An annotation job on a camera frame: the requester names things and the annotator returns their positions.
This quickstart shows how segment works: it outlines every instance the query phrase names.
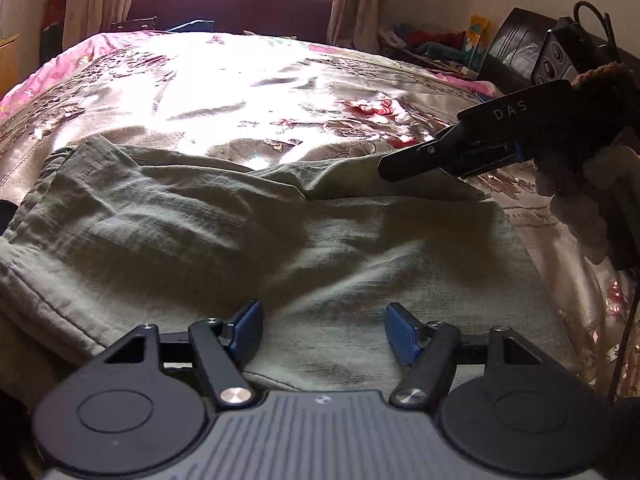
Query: pink bedspread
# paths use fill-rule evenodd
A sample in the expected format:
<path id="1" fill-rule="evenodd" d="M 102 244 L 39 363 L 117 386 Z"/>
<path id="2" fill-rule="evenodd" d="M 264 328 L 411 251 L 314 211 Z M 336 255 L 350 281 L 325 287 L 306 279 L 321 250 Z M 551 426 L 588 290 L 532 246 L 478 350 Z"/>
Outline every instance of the pink bedspread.
<path id="1" fill-rule="evenodd" d="M 73 46 L 49 62 L 24 82 L 16 85 L 0 101 L 0 121 L 18 111 L 53 85 L 70 76 L 92 61 L 120 48 L 135 46 L 147 38 L 165 32 L 121 32 L 119 34 L 97 34 Z"/>

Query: wooden furniture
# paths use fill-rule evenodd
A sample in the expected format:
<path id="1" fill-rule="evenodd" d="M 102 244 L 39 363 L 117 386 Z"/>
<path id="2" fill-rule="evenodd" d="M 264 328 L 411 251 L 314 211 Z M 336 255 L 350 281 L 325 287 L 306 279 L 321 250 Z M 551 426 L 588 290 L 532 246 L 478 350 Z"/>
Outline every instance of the wooden furniture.
<path id="1" fill-rule="evenodd" d="M 0 99 L 20 82 L 18 36 L 0 40 Z"/>

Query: cable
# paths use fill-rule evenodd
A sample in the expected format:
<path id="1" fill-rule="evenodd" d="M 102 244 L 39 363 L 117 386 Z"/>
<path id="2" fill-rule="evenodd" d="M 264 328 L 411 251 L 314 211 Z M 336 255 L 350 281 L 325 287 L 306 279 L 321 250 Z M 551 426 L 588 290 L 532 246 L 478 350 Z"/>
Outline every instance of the cable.
<path id="1" fill-rule="evenodd" d="M 580 9 L 582 7 L 587 7 L 591 12 L 596 15 L 596 18 L 599 20 L 600 25 L 604 29 L 604 32 L 607 36 L 607 45 L 611 50 L 612 54 L 616 57 L 616 61 L 620 62 L 620 54 L 618 53 L 618 46 L 616 44 L 616 37 L 613 33 L 613 26 L 611 25 L 611 17 L 607 12 L 604 13 L 604 16 L 600 13 L 600 11 L 590 2 L 586 2 L 581 0 L 574 5 L 574 22 L 582 27 L 580 23 Z"/>
<path id="2" fill-rule="evenodd" d="M 613 377 L 611 378 L 611 383 L 609 384 L 609 395 L 607 395 L 607 400 L 611 404 L 616 399 L 616 392 L 618 390 L 618 384 L 620 382 L 620 373 L 622 372 L 622 365 L 625 362 L 626 344 L 629 342 L 629 336 L 631 336 L 631 330 L 634 326 L 634 320 L 636 318 L 636 311 L 638 310 L 638 300 L 640 300 L 640 285 L 638 283 L 640 271 L 638 269 L 632 269 L 631 275 L 636 281 L 636 291 L 634 292 L 634 298 L 631 301 L 631 308 L 629 309 L 629 314 L 626 318 L 625 331 L 622 333 L 622 339 L 620 340 L 620 346 L 618 348 L 616 367 L 613 370 Z"/>

